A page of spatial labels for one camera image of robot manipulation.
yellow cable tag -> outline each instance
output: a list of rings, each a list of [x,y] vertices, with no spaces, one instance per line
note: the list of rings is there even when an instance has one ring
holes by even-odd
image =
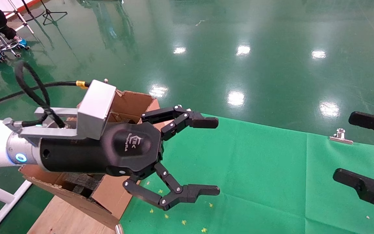
[[[84,86],[85,83],[86,83],[86,82],[84,82],[84,81],[77,80],[77,81],[76,81],[76,86],[79,86],[81,89],[87,89],[87,87]]]

white robotic arm segment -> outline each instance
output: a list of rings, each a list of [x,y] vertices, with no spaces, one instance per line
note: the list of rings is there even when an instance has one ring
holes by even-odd
[[[18,134],[8,129],[0,120],[0,167],[38,164],[41,161],[40,155],[34,156],[39,151],[38,147],[19,138]]]

wooden board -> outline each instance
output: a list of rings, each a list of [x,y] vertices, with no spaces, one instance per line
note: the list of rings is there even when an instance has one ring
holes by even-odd
[[[54,196],[27,234],[116,234],[95,219]]]

silver mounting bracket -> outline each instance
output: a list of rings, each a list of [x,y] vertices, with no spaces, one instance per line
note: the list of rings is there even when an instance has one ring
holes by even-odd
[[[329,139],[332,140],[332,141],[335,141],[335,142],[341,142],[341,143],[344,143],[344,144],[353,145],[353,141],[350,141],[350,140],[347,140],[346,138],[344,138],[344,133],[345,132],[346,132],[346,130],[344,130],[342,128],[339,128],[339,129],[337,129],[337,133],[335,133],[333,136],[330,136]]]
[[[109,118],[110,108],[114,100],[116,87],[98,80],[92,80],[86,94],[77,108],[51,108],[59,117],[74,117],[77,119],[76,129],[48,127],[52,122],[47,118],[42,126],[22,127],[21,122],[15,122],[6,118],[4,124],[19,137],[27,139],[30,143],[34,139],[55,138],[55,139],[85,139],[92,138],[99,140],[105,129]],[[40,118],[44,115],[43,108],[37,108],[34,114]]]

robotic arm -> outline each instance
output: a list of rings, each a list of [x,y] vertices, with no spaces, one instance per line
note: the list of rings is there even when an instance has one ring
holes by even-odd
[[[37,108],[35,114],[75,117],[64,128],[50,118],[41,126],[23,126],[11,118],[0,120],[0,167],[37,164],[51,172],[72,172],[129,176],[123,187],[133,196],[168,210],[180,202],[194,203],[200,195],[218,195],[209,185],[181,186],[161,164],[163,141],[187,126],[216,128],[218,119],[203,117],[181,106],[142,114],[141,124],[108,123],[116,88],[92,81],[78,109]],[[171,121],[161,131],[153,124]],[[136,184],[157,173],[170,189],[161,197]]]

